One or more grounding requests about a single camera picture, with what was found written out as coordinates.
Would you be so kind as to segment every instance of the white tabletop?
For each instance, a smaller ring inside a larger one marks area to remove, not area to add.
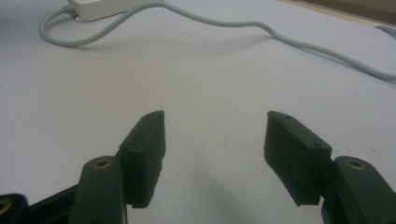
[[[169,3],[213,19],[262,21],[282,35],[396,72],[380,30],[277,1]],[[149,208],[130,223],[322,223],[295,206],[265,163],[266,113],[290,114],[333,147],[374,165],[396,189],[396,86],[274,40],[165,9],[138,13],[83,48],[53,46],[40,20],[65,1],[0,3],[0,194],[29,203],[77,184],[90,159],[114,155],[143,115],[165,111],[167,152]],[[115,17],[49,30],[80,39]]]

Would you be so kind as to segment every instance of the white table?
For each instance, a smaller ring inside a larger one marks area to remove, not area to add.
[[[396,72],[380,30],[277,1],[169,3],[225,21],[262,21],[283,35]],[[0,4],[0,194],[36,203],[77,184],[83,164],[114,155],[144,114],[165,111],[167,152],[138,223],[322,223],[295,206],[262,156],[266,113],[290,114],[333,147],[374,165],[396,189],[396,87],[274,40],[165,9],[138,13],[80,49],[43,42],[40,20],[65,1]],[[113,18],[54,36],[79,39]]]

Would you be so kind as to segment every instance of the power cord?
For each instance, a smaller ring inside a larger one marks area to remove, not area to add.
[[[205,17],[201,17],[195,14],[192,14],[186,10],[183,10],[179,7],[175,7],[173,5],[170,5],[165,2],[155,2],[155,3],[147,3],[143,4],[139,7],[135,7],[124,14],[122,14],[120,17],[118,17],[115,21],[110,23],[106,28],[104,28],[102,31],[98,32],[95,35],[89,36],[87,38],[81,39],[81,40],[75,40],[75,41],[69,41],[69,40],[62,40],[58,39],[55,37],[52,37],[50,34],[47,33],[46,27],[48,23],[53,20],[54,18],[62,15],[62,14],[69,14],[73,17],[77,16],[77,12],[75,11],[73,5],[65,6],[63,9],[56,10],[52,13],[50,13],[48,16],[46,16],[39,24],[39,33],[40,37],[51,44],[54,45],[59,45],[59,46],[64,46],[64,47],[69,47],[69,48],[75,48],[75,47],[80,47],[84,45],[91,44],[92,42],[104,37],[105,35],[109,34],[111,31],[113,31],[115,28],[117,28],[120,24],[122,24],[124,21],[128,20],[130,17],[132,17],[134,14],[143,11],[145,9],[153,8],[153,7],[162,7],[166,8],[170,11],[175,12],[176,14],[186,17],[188,19],[191,19],[193,21],[198,21],[201,23],[213,25],[213,26],[219,26],[219,27],[228,27],[228,28],[240,28],[240,27],[258,27],[263,29],[265,32],[267,32],[269,35],[271,35],[274,39],[283,42],[285,44],[294,46],[297,49],[306,49],[308,51],[314,51],[318,52],[321,54],[325,54],[328,56],[333,57],[334,59],[337,59],[341,62],[349,64],[351,67],[362,71],[363,73],[366,73],[370,76],[377,77],[380,79],[383,79],[385,81],[391,81],[395,82],[396,81],[396,75],[386,73],[379,71],[377,69],[374,69],[373,67],[361,63],[357,60],[354,60],[344,54],[335,52],[331,49],[326,49],[321,46],[305,43],[302,41],[294,40],[289,37],[283,36],[276,31],[274,31],[271,27],[268,25],[259,22],[259,21],[236,21],[236,22],[229,22],[229,21],[217,21],[217,20],[211,20]],[[388,27],[388,26],[377,26],[377,29],[383,30],[387,32],[390,35],[393,35],[396,37],[396,29]]]

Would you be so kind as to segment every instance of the cable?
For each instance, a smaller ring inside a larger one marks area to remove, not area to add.
[[[227,28],[240,28],[240,27],[258,27],[266,31],[269,35],[271,35],[274,39],[283,42],[285,44],[294,46],[295,48],[298,49],[307,49],[311,50],[314,52],[322,53],[329,55],[341,62],[347,63],[351,65],[353,68],[356,68],[363,73],[366,73],[370,76],[377,77],[386,81],[396,81],[396,75],[390,74],[390,73],[385,73],[379,70],[374,69],[373,67],[361,63],[359,61],[356,61],[346,55],[343,55],[341,53],[335,52],[331,49],[326,49],[321,46],[305,43],[302,41],[294,40],[289,37],[283,36],[276,31],[274,31],[271,27],[268,25],[259,22],[259,21],[237,21],[237,22],[229,22],[229,21],[217,21],[217,20],[211,20],[208,18],[204,18],[195,14],[192,14],[186,10],[183,10],[179,7],[172,6],[168,3],[165,2],[158,2],[158,3],[149,3],[142,5],[141,7],[136,7],[133,8],[124,14],[122,14],[120,17],[118,17],[115,21],[110,23],[106,28],[104,28],[102,31],[98,32],[95,35],[89,36],[87,38],[81,39],[81,40],[75,40],[75,41],[68,41],[68,40],[62,40],[58,38],[52,37],[50,34],[46,32],[46,27],[47,24],[53,20],[55,17],[58,17],[59,15],[62,15],[64,13],[66,14],[74,14],[76,13],[73,8],[71,8],[71,5],[68,7],[64,7],[64,9],[60,9],[57,11],[54,11],[50,13],[47,17],[45,17],[39,24],[39,33],[40,37],[44,40],[47,41],[51,44],[59,45],[59,46],[64,46],[64,47],[70,47],[70,48],[75,48],[75,47],[80,47],[84,45],[91,44],[92,42],[104,37],[111,31],[113,31],[115,28],[117,28],[120,24],[122,24],[124,21],[128,20],[130,17],[132,17],[134,14],[143,11],[145,9],[153,8],[153,7],[163,7],[166,8],[170,11],[175,12],[176,14],[186,17],[188,19],[191,19],[193,21],[198,21],[201,23],[213,25],[213,26],[219,26],[219,27],[227,27]],[[378,26],[376,27],[378,29],[381,29],[390,35],[396,36],[396,30],[387,27],[387,26]]]

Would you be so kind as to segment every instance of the screw hole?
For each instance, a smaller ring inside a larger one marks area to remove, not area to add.
[[[104,159],[104,160],[97,161],[96,164],[93,166],[93,168],[94,169],[104,169],[110,165],[111,165],[111,160]]]
[[[346,164],[355,169],[355,170],[365,170],[367,169],[366,165],[361,163],[360,161],[354,161],[354,160],[346,160]]]
[[[12,201],[9,199],[0,200],[0,216],[11,208]]]

